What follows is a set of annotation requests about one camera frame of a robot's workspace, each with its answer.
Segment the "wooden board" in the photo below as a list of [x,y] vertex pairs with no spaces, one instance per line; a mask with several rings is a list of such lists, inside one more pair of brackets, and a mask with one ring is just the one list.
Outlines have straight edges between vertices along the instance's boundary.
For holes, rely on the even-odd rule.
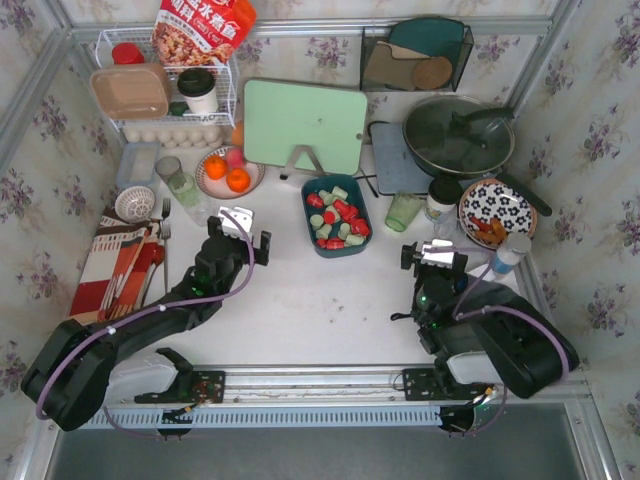
[[[326,173],[358,170],[367,97],[359,91],[267,80],[244,88],[244,155],[284,167],[298,145],[313,149]],[[307,154],[297,168],[313,170]]]

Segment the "orange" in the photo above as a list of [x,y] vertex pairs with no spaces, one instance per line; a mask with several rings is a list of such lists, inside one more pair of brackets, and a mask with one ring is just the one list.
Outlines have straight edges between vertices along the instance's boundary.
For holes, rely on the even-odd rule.
[[251,177],[246,170],[234,168],[227,175],[227,185],[232,191],[242,193],[251,185]]
[[204,171],[211,180],[220,180],[227,173],[227,162],[220,155],[213,155],[204,161]]
[[236,123],[236,128],[231,132],[231,144],[236,147],[241,147],[244,145],[244,123],[238,122]]

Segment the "round wooden coaster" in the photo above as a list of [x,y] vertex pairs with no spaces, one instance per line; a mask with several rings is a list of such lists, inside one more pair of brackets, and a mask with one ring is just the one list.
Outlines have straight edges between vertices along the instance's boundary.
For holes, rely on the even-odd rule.
[[446,57],[432,57],[415,66],[411,81],[421,90],[434,90],[447,83],[452,73],[453,66]]

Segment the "cutting board stand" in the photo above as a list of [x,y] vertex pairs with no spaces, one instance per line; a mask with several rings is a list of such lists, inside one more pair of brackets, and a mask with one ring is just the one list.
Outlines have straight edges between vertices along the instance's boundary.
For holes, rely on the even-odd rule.
[[[300,159],[300,155],[302,155],[303,153],[306,153],[309,156],[309,160],[311,160],[311,163],[314,166],[313,170],[310,168],[296,167],[296,164]],[[287,178],[289,178],[289,175],[294,172],[305,173],[314,177],[321,177],[323,175],[326,175],[326,172],[322,168],[322,165],[320,165],[318,156],[313,151],[313,148],[311,148],[309,145],[297,145],[296,148],[293,149],[293,152],[291,153],[287,164],[280,169],[280,180],[286,180]]]

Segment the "gray floor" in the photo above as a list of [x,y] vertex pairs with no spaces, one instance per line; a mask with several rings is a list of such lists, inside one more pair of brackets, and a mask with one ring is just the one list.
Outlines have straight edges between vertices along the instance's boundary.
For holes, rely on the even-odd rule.
[[573,480],[584,475],[562,406],[517,406],[476,438],[425,428],[216,429],[156,442],[60,437],[48,480]]

